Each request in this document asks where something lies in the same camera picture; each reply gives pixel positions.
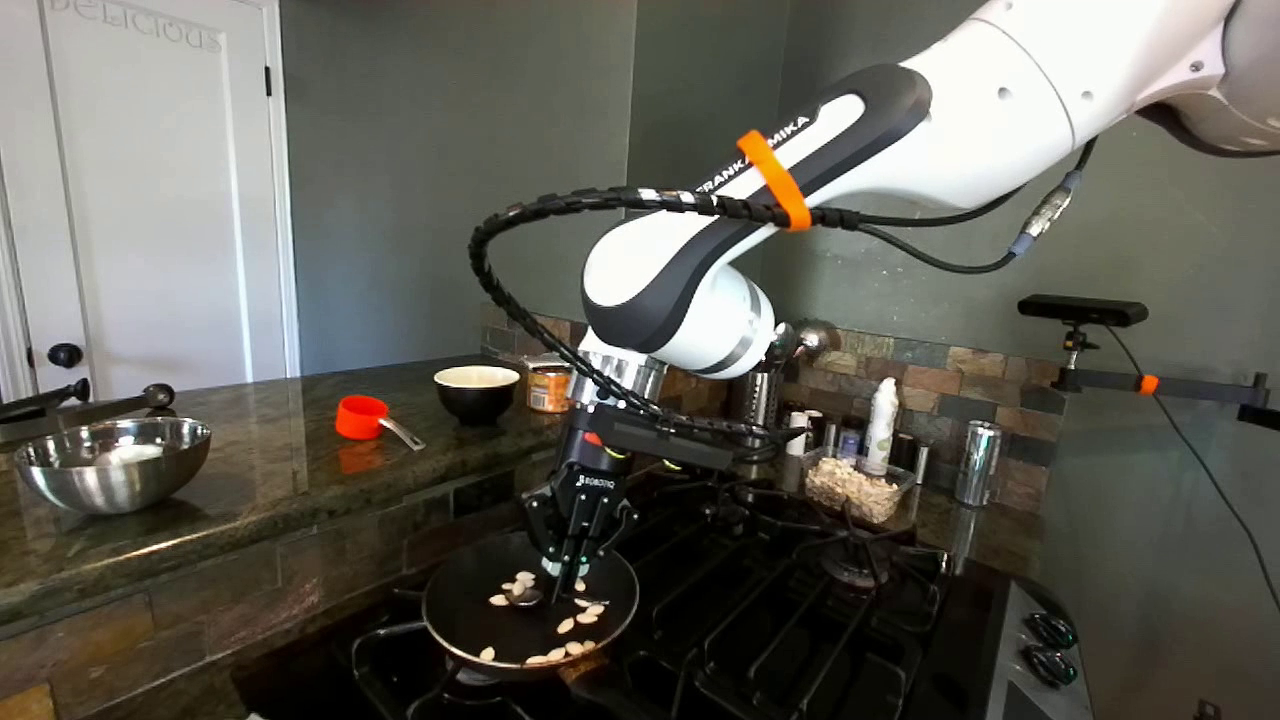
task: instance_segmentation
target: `stove knob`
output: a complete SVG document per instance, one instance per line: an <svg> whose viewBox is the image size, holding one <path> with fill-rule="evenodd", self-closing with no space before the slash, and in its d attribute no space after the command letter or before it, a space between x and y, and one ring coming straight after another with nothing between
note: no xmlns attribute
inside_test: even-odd
<svg viewBox="0 0 1280 720"><path fill-rule="evenodd" d="M1075 663L1065 657L1065 654L1054 654L1054 647L1037 647L1037 643L1028 643L1024 647L1024 663L1030 667L1030 675L1039 682L1039 686L1048 686L1048 689L1065 689L1065 686L1073 686L1081 671L1075 671Z"/></svg>
<svg viewBox="0 0 1280 720"><path fill-rule="evenodd" d="M1030 612L1024 626L1045 647L1075 647L1081 643L1073 620L1058 612Z"/></svg>

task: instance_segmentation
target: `stainless steel bowl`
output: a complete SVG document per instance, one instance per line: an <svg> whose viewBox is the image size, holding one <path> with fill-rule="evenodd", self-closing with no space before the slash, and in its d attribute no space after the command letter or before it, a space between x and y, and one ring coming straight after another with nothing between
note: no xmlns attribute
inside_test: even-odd
<svg viewBox="0 0 1280 720"><path fill-rule="evenodd" d="M10 453L10 469L55 507L127 515L180 492L206 455L191 415L67 429Z"/></svg>

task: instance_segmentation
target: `white door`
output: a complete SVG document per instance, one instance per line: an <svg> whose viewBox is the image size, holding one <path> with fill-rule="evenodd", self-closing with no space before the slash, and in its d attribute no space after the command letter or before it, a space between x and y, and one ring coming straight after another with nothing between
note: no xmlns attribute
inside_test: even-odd
<svg viewBox="0 0 1280 720"><path fill-rule="evenodd" d="M53 118L53 154L2 170L35 387L297 378L274 0L0 5L35 18ZM64 241L28 227L55 211ZM53 344L87 368L55 368Z"/></svg>

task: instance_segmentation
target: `red object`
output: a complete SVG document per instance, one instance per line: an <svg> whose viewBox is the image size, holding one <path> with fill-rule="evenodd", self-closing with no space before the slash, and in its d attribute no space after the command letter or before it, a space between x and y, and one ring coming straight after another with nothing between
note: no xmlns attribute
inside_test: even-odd
<svg viewBox="0 0 1280 720"><path fill-rule="evenodd" d="M384 433L384 415L392 415L392 403L378 395L340 395L331 429L345 439L376 439Z"/></svg>
<svg viewBox="0 0 1280 720"><path fill-rule="evenodd" d="M1137 381L1137 391L1154 395L1154 391L1160 391L1160 378L1144 372L1144 378Z"/></svg>

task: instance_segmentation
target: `small bowl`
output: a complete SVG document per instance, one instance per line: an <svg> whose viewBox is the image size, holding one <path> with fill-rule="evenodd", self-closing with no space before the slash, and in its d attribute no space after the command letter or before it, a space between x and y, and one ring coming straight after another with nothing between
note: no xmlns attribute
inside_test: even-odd
<svg viewBox="0 0 1280 720"><path fill-rule="evenodd" d="M433 385L460 423L494 423L517 399L521 372L509 364L453 364Z"/></svg>

